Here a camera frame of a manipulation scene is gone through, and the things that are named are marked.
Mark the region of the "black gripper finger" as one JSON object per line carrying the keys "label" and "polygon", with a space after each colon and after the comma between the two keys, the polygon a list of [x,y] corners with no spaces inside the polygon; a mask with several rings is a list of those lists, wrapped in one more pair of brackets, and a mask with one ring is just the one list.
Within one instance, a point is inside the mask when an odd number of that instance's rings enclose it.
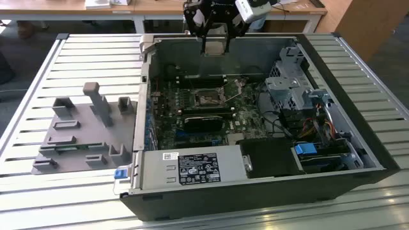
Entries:
{"label": "black gripper finger", "polygon": [[232,39],[236,37],[243,37],[250,29],[250,24],[243,20],[242,15],[239,14],[235,18],[228,19],[227,23],[227,40],[224,52],[230,52],[230,45]]}
{"label": "black gripper finger", "polygon": [[208,17],[211,15],[210,1],[186,1],[183,3],[184,19],[190,33],[202,39],[202,51],[206,53],[206,43],[208,34]]}

